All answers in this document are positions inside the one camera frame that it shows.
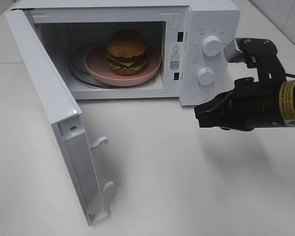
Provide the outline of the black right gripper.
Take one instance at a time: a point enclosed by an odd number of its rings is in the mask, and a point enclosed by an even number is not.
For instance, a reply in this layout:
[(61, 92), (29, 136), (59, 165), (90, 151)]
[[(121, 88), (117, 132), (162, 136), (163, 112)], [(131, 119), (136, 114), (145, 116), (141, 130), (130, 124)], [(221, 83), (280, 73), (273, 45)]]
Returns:
[[(211, 101), (194, 107), (200, 128), (251, 131), (255, 128), (285, 127), (280, 108), (279, 90), (286, 81), (285, 69), (277, 56), (248, 56), (239, 62), (255, 68), (258, 81), (238, 79), (234, 91), (216, 95)], [(227, 110), (231, 110), (228, 123)]]

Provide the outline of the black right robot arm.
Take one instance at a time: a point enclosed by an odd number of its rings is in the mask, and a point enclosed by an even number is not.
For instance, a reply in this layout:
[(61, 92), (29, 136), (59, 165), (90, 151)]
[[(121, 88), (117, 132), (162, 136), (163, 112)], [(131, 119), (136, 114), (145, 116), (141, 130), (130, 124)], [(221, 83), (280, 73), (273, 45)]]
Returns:
[(251, 131), (255, 128), (295, 127), (295, 75), (289, 75), (276, 56), (252, 56), (253, 77), (234, 81), (234, 88), (194, 108), (201, 128)]

